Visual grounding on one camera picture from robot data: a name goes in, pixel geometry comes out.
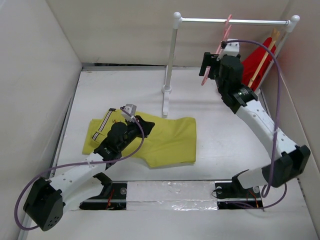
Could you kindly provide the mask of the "yellow-green trousers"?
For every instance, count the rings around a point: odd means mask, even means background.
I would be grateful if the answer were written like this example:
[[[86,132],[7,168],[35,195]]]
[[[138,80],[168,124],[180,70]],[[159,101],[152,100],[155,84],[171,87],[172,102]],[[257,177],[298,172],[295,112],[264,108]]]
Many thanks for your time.
[[[143,112],[136,112],[143,120],[154,122],[151,133],[144,139],[142,147],[133,155],[143,159],[151,168],[196,162],[197,125],[193,117],[164,119]],[[124,122],[120,109],[110,108],[102,119],[89,123],[83,155],[89,155],[107,136],[114,123]]]

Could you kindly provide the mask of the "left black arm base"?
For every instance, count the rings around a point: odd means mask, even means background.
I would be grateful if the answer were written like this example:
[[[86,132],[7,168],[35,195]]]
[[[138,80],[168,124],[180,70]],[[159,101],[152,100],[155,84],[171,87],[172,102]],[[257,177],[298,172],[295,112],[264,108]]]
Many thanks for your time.
[[[94,176],[103,186],[98,195],[81,202],[81,210],[107,210],[118,211],[127,209],[127,181],[112,181],[104,173]]]

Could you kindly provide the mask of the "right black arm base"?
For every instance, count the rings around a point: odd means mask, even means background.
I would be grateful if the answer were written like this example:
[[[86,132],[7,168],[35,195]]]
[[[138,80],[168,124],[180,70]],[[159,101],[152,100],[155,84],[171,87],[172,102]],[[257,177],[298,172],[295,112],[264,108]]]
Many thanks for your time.
[[[246,208],[261,208],[263,201],[260,188],[253,187],[244,189],[238,180],[238,176],[244,171],[236,174],[231,179],[216,180],[215,189],[211,195],[216,198],[218,210],[238,210]]]

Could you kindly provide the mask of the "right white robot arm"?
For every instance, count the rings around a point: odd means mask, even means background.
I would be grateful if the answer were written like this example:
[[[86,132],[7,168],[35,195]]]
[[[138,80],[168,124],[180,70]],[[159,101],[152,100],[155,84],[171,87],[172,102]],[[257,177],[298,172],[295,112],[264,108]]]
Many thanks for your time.
[[[240,57],[205,52],[199,75],[215,80],[223,102],[244,121],[264,146],[273,162],[269,165],[245,170],[232,178],[231,191],[243,197],[255,186],[270,184],[278,188],[305,170],[311,151],[306,145],[297,145],[282,130],[275,129],[275,123],[265,112],[258,96],[251,88],[242,84],[244,66]]]

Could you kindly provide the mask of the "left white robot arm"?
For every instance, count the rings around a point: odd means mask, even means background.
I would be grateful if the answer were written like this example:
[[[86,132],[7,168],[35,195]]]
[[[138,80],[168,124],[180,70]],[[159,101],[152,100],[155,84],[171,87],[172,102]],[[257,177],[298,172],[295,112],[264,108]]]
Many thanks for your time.
[[[121,159],[123,150],[133,140],[144,139],[154,126],[154,122],[145,121],[139,115],[130,121],[114,123],[85,161],[50,179],[37,179],[25,201],[24,211],[45,232],[71,207],[78,207],[94,195],[107,198],[113,182],[104,171]]]

